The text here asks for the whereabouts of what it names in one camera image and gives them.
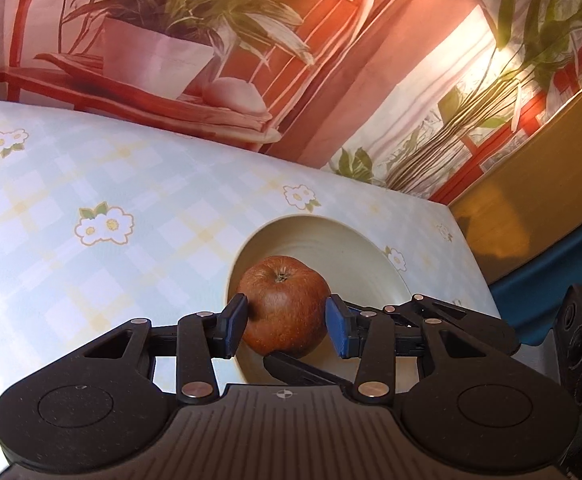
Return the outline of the dark brownish red apple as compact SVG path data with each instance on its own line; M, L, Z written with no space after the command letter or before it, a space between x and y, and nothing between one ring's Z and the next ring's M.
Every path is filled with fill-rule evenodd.
M248 324L243 341L260 356L274 351L303 358L327 334L325 279L289 256L271 256L241 276L237 292L248 299Z

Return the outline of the blue curtain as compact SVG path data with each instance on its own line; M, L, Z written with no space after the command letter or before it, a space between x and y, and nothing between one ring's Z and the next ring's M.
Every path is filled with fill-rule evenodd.
M540 344L573 284L582 284L582 240L546 250L490 286L500 317L523 344Z

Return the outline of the wooden headboard panel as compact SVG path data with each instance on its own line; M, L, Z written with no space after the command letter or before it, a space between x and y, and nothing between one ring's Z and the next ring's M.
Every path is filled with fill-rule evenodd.
M451 203L492 284L582 224L582 90Z

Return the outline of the floral checked tablecloth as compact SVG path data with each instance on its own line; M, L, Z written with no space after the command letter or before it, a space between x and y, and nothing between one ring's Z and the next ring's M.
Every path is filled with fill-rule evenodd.
M497 311L444 206L131 122L0 101L0 394L130 318L169 325L221 309L242 245L286 216L364 234L409 292Z

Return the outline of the printed room backdrop cloth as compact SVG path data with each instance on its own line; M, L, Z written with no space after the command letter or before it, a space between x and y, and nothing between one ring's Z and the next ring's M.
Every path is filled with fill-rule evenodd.
M451 203L582 89L582 0L0 0L0 100Z

